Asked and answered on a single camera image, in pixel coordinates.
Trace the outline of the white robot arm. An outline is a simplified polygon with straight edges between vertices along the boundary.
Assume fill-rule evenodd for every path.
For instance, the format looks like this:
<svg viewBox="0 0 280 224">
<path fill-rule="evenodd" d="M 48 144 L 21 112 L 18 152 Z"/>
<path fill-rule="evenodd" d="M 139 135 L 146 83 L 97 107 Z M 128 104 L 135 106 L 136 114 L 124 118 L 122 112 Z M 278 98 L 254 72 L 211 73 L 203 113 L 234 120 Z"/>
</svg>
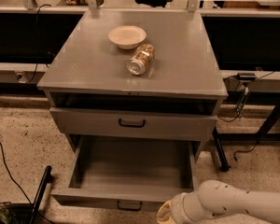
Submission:
<svg viewBox="0 0 280 224">
<path fill-rule="evenodd" d="M 156 219 L 159 224 L 198 224 L 236 214 L 280 224 L 280 193 L 238 189 L 221 181 L 207 180 L 197 190 L 166 201 Z"/>
</svg>

